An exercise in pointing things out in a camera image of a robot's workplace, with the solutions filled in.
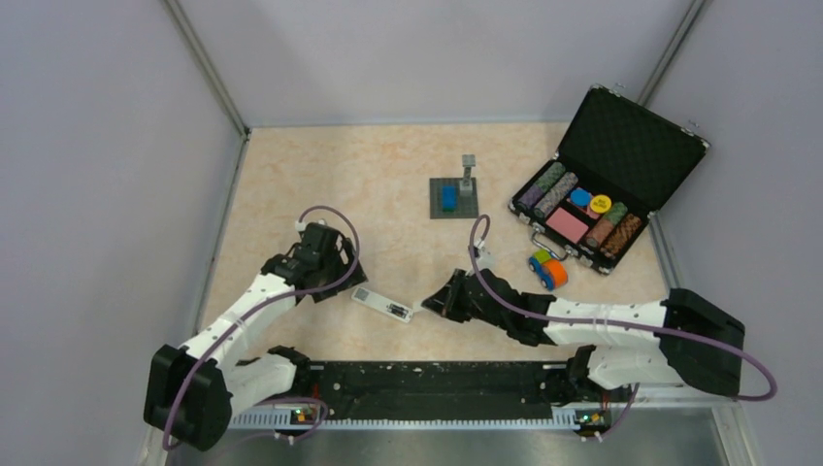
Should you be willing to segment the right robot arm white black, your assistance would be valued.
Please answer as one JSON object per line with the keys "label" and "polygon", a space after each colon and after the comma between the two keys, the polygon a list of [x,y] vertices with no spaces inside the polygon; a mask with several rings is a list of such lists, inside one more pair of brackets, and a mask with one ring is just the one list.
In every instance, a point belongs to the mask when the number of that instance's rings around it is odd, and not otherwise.
{"label": "right robot arm white black", "polygon": [[457,269],[421,306],[456,322],[481,320],[525,346],[575,347],[569,386],[582,400],[635,383],[740,394],[741,358],[714,343],[742,350],[745,327],[689,289],[641,304],[579,303],[518,291],[488,269]]}

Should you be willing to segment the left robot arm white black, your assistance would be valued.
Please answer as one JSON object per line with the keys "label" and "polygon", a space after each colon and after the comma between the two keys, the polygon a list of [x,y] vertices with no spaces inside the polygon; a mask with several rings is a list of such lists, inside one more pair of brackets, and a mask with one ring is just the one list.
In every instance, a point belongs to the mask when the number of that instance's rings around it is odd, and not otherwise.
{"label": "left robot arm white black", "polygon": [[152,356],[143,418],[161,433],[166,451],[189,445],[212,448],[230,421],[281,394],[305,398],[311,375],[304,356],[272,349],[250,361],[243,356],[276,319],[307,298],[319,303],[367,280],[359,262],[360,238],[322,222],[296,224],[299,240],[269,258],[240,298],[206,329],[178,347]]}

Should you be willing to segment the white remote control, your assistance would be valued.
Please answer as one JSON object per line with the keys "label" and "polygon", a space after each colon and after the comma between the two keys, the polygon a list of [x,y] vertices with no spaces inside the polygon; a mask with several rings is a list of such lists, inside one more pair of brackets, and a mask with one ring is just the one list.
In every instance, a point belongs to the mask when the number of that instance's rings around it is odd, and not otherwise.
{"label": "white remote control", "polygon": [[[401,304],[397,301],[391,300],[391,299],[389,299],[389,298],[387,298],[383,295],[380,295],[376,292],[373,292],[372,290],[364,288],[362,286],[358,286],[354,289],[354,291],[351,294],[351,299],[353,301],[369,308],[369,309],[372,309],[372,310],[382,314],[382,315],[390,316],[390,317],[392,317],[396,320],[402,321],[404,323],[409,323],[412,320],[413,313],[412,313],[411,308],[409,308],[409,307],[407,307],[407,306],[405,306],[405,305],[403,305],[403,304]],[[387,311],[387,307],[390,304],[395,304],[395,305],[399,305],[399,306],[403,306],[403,307],[407,308],[410,311],[409,317],[407,319],[401,319],[401,318],[398,318],[397,316],[394,316],[391,313],[389,313]]]}

